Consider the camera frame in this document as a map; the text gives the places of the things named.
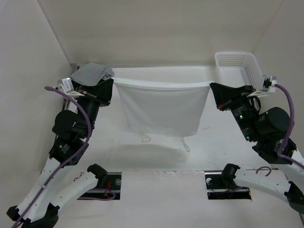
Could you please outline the white tank top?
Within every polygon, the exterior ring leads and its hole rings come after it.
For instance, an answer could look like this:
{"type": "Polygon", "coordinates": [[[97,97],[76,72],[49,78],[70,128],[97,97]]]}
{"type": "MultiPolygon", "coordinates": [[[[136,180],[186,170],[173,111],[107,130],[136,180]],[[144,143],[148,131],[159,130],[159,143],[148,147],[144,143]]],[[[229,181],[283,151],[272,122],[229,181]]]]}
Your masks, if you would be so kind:
{"type": "Polygon", "coordinates": [[[114,78],[131,132],[149,142],[149,134],[178,137],[196,135],[210,89],[210,81],[173,83],[114,78]]]}

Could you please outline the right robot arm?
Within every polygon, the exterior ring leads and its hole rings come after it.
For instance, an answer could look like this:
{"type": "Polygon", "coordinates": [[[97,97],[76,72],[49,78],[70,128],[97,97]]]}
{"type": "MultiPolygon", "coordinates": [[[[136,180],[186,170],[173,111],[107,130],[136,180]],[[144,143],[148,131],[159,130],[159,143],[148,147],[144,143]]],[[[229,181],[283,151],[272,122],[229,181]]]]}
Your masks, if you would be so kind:
{"type": "Polygon", "coordinates": [[[217,109],[230,111],[246,141],[264,161],[279,169],[286,180],[269,180],[265,176],[250,174],[238,165],[228,163],[220,182],[229,190],[239,187],[256,189],[287,203],[293,210],[304,212],[304,158],[290,139],[294,126],[294,107],[289,94],[290,112],[273,107],[260,112],[261,102],[250,85],[233,88],[211,83],[217,109]]]}

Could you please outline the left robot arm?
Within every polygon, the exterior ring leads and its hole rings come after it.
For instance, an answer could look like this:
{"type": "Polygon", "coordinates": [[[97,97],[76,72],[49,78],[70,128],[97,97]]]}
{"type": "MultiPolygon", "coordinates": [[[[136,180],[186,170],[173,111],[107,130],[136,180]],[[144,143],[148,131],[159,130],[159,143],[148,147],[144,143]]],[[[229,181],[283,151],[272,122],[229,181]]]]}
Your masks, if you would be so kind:
{"type": "Polygon", "coordinates": [[[89,190],[99,190],[106,185],[107,171],[92,164],[70,186],[58,191],[87,150],[99,109],[110,105],[114,85],[112,79],[101,79],[94,86],[81,85],[70,78],[67,81],[67,91],[58,86],[45,87],[72,102],[76,111],[64,109],[55,117],[52,132],[57,137],[37,182],[20,204],[7,211],[15,228],[52,228],[65,206],[89,190]]]}

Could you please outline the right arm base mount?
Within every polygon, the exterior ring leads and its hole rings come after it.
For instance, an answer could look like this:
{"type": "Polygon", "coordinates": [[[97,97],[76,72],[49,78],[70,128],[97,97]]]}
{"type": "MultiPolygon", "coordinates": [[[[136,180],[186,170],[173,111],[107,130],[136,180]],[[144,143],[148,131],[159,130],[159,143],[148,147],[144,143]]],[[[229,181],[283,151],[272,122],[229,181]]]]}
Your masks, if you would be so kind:
{"type": "Polygon", "coordinates": [[[221,172],[206,172],[205,183],[209,200],[251,200],[251,192],[247,187],[225,183],[221,172]]]}

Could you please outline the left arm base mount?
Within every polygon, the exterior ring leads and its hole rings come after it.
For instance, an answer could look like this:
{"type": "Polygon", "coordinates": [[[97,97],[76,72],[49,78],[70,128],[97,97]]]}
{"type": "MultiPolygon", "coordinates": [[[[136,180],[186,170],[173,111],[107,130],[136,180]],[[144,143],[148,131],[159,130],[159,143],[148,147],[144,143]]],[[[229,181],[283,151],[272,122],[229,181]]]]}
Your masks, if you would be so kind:
{"type": "Polygon", "coordinates": [[[110,172],[104,180],[99,180],[97,186],[84,193],[80,200],[119,200],[121,196],[122,173],[110,172]]]}

